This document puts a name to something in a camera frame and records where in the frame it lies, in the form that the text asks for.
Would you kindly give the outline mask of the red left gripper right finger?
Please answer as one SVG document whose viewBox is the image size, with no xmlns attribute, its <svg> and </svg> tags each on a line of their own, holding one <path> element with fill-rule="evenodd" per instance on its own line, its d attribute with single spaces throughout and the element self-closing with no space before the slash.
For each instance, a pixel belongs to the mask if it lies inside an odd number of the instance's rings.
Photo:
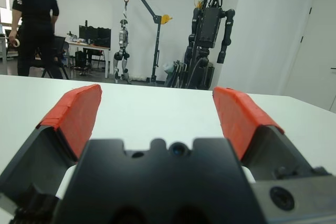
<svg viewBox="0 0 336 224">
<path fill-rule="evenodd" d="M 322 166 L 312 167 L 285 131 L 246 93 L 216 87 L 213 100 L 223 135 L 255 180 L 329 175 Z"/>
</svg>

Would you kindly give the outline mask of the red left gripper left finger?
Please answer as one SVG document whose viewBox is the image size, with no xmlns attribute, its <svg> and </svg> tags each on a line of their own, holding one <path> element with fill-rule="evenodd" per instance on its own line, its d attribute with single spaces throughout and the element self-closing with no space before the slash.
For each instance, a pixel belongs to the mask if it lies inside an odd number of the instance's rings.
<svg viewBox="0 0 336 224">
<path fill-rule="evenodd" d="M 92 135 L 101 97 L 98 84 L 66 92 L 1 173 L 1 195 L 20 198 L 30 188 L 56 194 Z"/>
</svg>

